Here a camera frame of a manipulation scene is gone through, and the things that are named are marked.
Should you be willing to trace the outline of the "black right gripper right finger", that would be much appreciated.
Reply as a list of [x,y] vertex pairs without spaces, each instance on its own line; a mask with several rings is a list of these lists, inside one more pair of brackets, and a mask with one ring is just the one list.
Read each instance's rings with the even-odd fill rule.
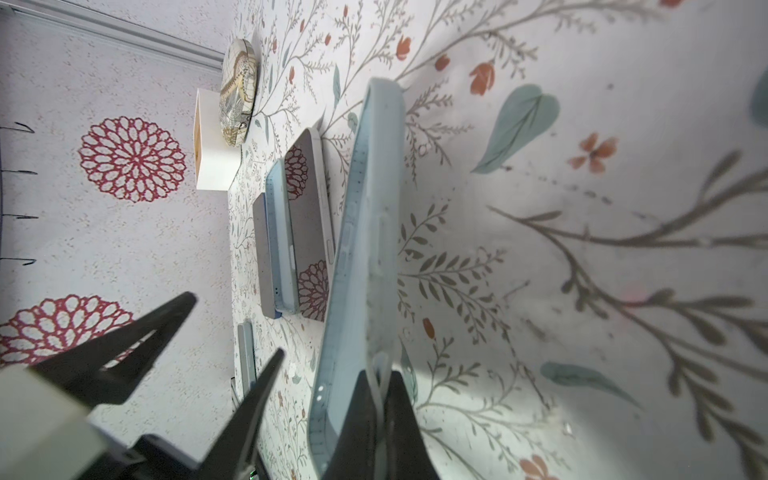
[[400,372],[391,374],[384,402],[385,473],[391,480],[439,480]]

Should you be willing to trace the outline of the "light blue phone case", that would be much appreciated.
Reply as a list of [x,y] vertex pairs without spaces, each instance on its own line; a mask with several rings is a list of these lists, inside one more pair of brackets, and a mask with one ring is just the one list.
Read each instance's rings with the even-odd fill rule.
[[296,314],[299,298],[283,160],[276,161],[267,174],[265,202],[275,308]]
[[350,160],[307,430],[321,479],[361,371],[367,374],[377,409],[375,479],[385,475],[382,429],[397,340],[404,117],[400,86],[392,80],[370,80]]

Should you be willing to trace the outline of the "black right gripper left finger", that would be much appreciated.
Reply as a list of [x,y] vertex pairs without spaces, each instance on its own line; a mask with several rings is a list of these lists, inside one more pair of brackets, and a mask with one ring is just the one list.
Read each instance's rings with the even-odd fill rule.
[[378,417],[367,374],[358,375],[336,448],[323,479],[376,478]]

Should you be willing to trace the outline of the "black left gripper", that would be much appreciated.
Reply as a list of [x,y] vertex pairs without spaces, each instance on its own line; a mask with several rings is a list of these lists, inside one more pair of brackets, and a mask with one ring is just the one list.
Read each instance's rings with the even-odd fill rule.
[[[31,367],[88,408],[124,404],[197,303],[184,292],[141,318]],[[146,434],[128,447],[105,432],[105,451],[80,479],[269,479],[257,440],[285,352],[277,349],[206,458],[193,460],[169,441]]]

